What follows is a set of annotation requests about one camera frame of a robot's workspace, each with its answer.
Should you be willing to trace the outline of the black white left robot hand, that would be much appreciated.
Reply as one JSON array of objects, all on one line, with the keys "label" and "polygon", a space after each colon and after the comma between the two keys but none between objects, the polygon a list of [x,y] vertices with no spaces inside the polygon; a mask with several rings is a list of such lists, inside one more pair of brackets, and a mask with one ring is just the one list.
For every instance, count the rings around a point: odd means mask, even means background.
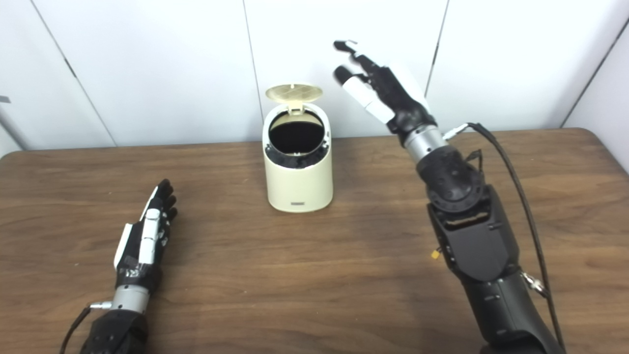
[{"label": "black white left robot hand", "polygon": [[116,287],[139,286],[149,294],[162,282],[162,258],[171,238],[171,224],[178,211],[169,179],[152,191],[139,220],[124,225],[113,260]]}]

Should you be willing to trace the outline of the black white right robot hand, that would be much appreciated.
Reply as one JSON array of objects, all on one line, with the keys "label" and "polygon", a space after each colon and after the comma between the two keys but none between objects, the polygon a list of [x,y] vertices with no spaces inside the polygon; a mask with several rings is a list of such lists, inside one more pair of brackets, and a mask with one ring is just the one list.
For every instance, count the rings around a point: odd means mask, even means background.
[{"label": "black white right robot hand", "polygon": [[411,76],[395,65],[379,65],[352,40],[336,40],[333,47],[349,55],[362,72],[340,65],[333,76],[340,87],[391,134],[405,138],[424,126],[437,126],[423,92]]}]

